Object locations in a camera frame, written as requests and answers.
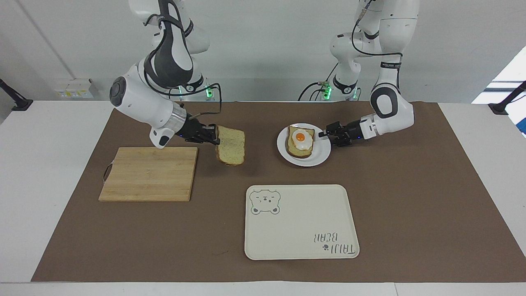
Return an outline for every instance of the egg yolk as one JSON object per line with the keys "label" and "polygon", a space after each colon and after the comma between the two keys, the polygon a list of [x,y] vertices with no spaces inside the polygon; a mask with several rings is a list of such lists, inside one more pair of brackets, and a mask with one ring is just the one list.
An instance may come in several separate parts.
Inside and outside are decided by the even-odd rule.
{"label": "egg yolk", "polygon": [[305,141],[305,135],[302,134],[302,133],[298,133],[298,134],[296,135],[296,139],[297,139],[298,141],[300,141],[300,142],[303,142],[303,141]]}

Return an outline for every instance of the table surface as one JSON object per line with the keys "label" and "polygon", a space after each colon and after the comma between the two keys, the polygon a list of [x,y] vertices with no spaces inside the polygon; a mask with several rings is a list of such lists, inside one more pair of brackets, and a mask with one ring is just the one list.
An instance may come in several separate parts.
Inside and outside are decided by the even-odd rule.
{"label": "table surface", "polygon": [[[485,105],[440,107],[524,253],[526,140]],[[526,283],[28,283],[112,109],[109,102],[36,101],[0,125],[0,294],[526,294]]]}

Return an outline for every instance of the wooden cutting board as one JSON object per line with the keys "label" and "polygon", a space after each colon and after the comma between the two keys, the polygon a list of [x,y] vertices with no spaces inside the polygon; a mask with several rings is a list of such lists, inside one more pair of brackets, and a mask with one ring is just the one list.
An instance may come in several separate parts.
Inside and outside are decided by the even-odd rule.
{"label": "wooden cutting board", "polygon": [[187,202],[196,160],[196,147],[121,147],[99,201]]}

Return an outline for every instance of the round plate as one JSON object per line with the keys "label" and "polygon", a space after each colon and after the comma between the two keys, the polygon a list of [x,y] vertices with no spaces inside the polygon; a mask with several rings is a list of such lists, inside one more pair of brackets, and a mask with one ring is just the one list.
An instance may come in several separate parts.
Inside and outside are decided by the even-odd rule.
{"label": "round plate", "polygon": [[312,129],[315,131],[314,134],[314,146],[312,148],[312,154],[311,156],[307,157],[306,159],[299,159],[294,156],[291,156],[287,152],[287,138],[289,135],[289,127],[286,126],[278,135],[278,150],[281,156],[283,156],[284,159],[286,159],[288,162],[299,165],[299,166],[315,166],[318,164],[323,163],[327,158],[329,158],[330,150],[331,150],[331,144],[329,137],[319,137],[318,134],[322,132],[322,130],[314,126],[312,124],[308,123],[296,123],[292,124],[294,127],[299,127],[300,129]]}

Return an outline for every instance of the white plate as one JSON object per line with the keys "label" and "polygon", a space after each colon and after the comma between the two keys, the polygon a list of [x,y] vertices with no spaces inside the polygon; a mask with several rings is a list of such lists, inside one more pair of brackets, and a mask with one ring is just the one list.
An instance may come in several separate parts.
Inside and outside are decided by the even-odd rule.
{"label": "white plate", "polygon": [[359,252],[342,186],[257,185],[247,190],[245,254],[250,259],[351,259]]}
{"label": "white plate", "polygon": [[289,127],[286,126],[278,135],[278,150],[281,156],[283,156],[284,159],[286,159],[288,162],[299,165],[299,166],[315,166],[318,164],[323,163],[327,158],[329,158],[330,150],[331,150],[331,144],[329,137],[319,137],[318,134],[322,132],[322,130],[312,124],[308,123],[296,123],[292,124],[294,127],[299,127],[300,129],[312,129],[315,131],[314,134],[314,146],[312,147],[312,154],[306,159],[299,159],[294,156],[291,156],[287,152],[287,138],[289,135]]}

